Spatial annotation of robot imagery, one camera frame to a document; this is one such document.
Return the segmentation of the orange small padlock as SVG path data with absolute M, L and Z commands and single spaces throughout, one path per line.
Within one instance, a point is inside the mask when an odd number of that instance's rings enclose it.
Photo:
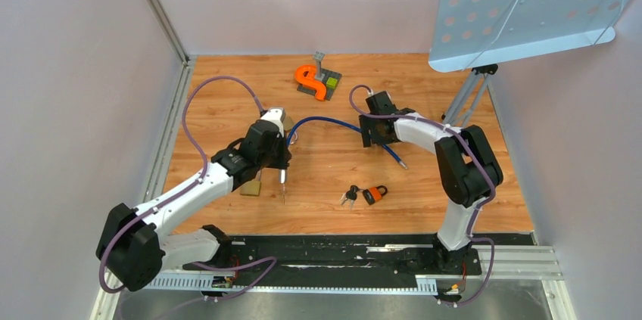
M 378 185 L 362 190 L 362 195 L 370 206 L 379 202 L 387 193 L 388 188 L 385 185 Z

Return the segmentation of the cable lock silver keys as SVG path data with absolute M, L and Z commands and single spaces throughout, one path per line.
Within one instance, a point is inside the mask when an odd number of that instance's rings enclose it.
M 286 184 L 282 183 L 281 184 L 281 198 L 282 198 L 282 204 L 283 205 L 285 205 L 285 202 L 286 202 L 286 195 L 287 195 Z

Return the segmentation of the black key bunch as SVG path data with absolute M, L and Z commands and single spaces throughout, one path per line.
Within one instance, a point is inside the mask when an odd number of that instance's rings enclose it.
M 358 188 L 356 185 L 350 186 L 350 188 L 341 196 L 340 204 L 342 206 L 347 204 L 348 209 L 352 210 L 357 200 L 359 192 L 360 192 L 360 188 Z

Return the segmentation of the blue cable lock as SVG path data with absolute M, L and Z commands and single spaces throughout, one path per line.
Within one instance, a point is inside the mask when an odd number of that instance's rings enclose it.
M 286 145 L 289 147 L 290 145 L 294 144 L 296 141 L 295 136 L 298 135 L 298 129 L 301 128 L 304 124 L 314 122 L 314 121 L 319 121 L 319 122 L 324 122 L 324 123 L 332 123 L 337 126 L 341 126 L 347 129 L 350 129 L 354 132 L 357 132 L 359 135 L 362 134 L 362 130 L 359 126 L 355 126 L 352 123 L 345 122 L 343 120 L 338 120 L 336 118 L 331 118 L 331 117 L 323 117 L 323 116 L 311 116 L 311 117 L 305 117 L 302 120 L 299 120 L 296 122 L 288 131 L 287 135 L 285 136 L 286 138 Z M 408 170 L 408 166 L 405 164 L 403 159 L 393 150 L 391 149 L 388 145 L 384 144 L 382 145 L 382 148 L 396 161 L 396 163 L 401 166 L 403 169 Z

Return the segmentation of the small brass padlock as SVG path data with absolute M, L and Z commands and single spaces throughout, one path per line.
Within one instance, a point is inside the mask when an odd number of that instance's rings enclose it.
M 257 173 L 257 175 L 255 176 L 254 179 L 244 183 L 240 187 L 240 195 L 241 196 L 258 197 L 260 195 L 261 174 L 262 174 L 262 171 L 260 170 Z

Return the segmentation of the large brass padlock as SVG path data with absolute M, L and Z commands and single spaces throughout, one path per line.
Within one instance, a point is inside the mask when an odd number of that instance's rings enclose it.
M 298 134 L 296 132 L 291 133 L 295 126 L 294 120 L 291 117 L 286 116 L 283 121 L 283 126 L 285 130 L 285 137 L 288 139 L 288 142 L 290 144 L 294 144 L 298 139 Z

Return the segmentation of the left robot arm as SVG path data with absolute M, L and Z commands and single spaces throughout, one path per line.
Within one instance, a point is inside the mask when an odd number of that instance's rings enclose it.
M 165 270 L 206 262 L 226 268 L 232 249 L 221 231 L 206 225 L 186 235 L 174 229 L 207 204 L 251 181 L 264 168 L 286 169 L 291 154 L 283 122 L 263 116 L 250 125 L 246 136 L 218 151 L 204 168 L 165 194 L 128 207 L 116 205 L 108 214 L 96 256 L 103 290 L 115 293 L 105 281 L 113 274 L 124 288 L 136 291 Z

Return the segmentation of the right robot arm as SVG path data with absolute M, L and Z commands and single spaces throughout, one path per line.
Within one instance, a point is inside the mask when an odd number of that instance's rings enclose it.
M 387 91 L 365 87 L 367 111 L 359 112 L 365 147 L 408 143 L 435 155 L 448 204 L 437 233 L 439 247 L 432 262 L 441 272 L 452 272 L 463 261 L 461 249 L 472 240 L 479 211 L 496 195 L 503 172 L 484 131 L 438 123 L 414 110 L 399 109 Z

